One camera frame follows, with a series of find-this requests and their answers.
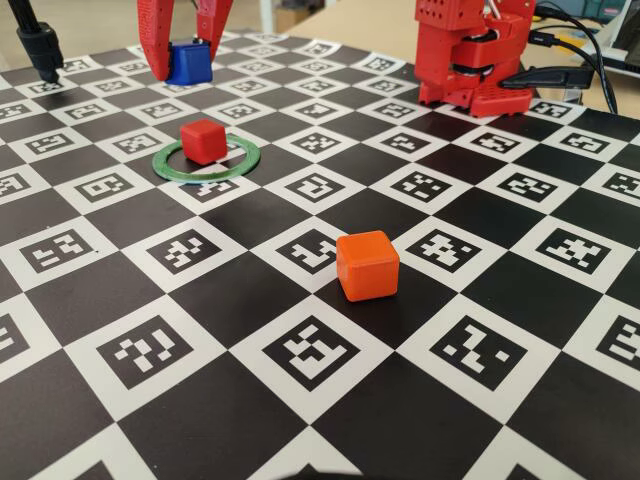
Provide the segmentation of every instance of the table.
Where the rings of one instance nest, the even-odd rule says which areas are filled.
[[[637,479],[640,122],[432,110],[412,71],[227,32],[213,86],[139,46],[3,73],[0,477]],[[201,118],[258,167],[156,176]],[[351,304],[335,240],[377,229],[398,294]]]
[[[356,48],[386,53],[414,62],[418,38],[418,22],[414,19],[415,0],[341,0],[288,33],[308,38],[324,38]],[[522,56],[525,67],[575,65],[571,57],[557,48],[528,45]],[[622,115],[640,118],[640,81],[637,78],[608,73]],[[562,91],[541,89],[543,98],[561,100]],[[583,95],[590,108],[608,111],[597,75]]]

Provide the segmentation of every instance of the orange cube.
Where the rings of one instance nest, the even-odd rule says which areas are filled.
[[[338,238],[338,278],[351,302],[387,297],[398,291],[400,257],[380,230]]]

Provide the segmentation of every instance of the black cable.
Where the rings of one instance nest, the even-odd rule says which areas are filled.
[[[568,15],[555,8],[543,7],[538,5],[536,6],[534,14],[539,17],[555,18],[556,20],[563,20],[565,22],[570,22],[576,27],[578,27],[580,30],[582,30],[585,33],[585,35],[589,38],[589,40],[591,40],[591,43],[593,43],[593,48],[596,51],[596,63],[598,67],[596,69],[596,72],[598,72],[598,75],[600,75],[600,82],[602,83],[602,92],[604,93],[604,98],[607,102],[607,106],[609,107],[609,111],[611,113],[617,114],[618,103],[616,101],[616,96],[613,91],[613,87],[611,86],[609,82],[609,78],[607,77],[607,72],[604,69],[604,60],[602,58],[602,50],[600,49],[600,45],[598,44],[596,37],[594,37],[593,33],[591,33],[591,30],[589,30],[587,27],[585,27],[582,23],[580,23],[578,20],[573,18],[571,15]]]

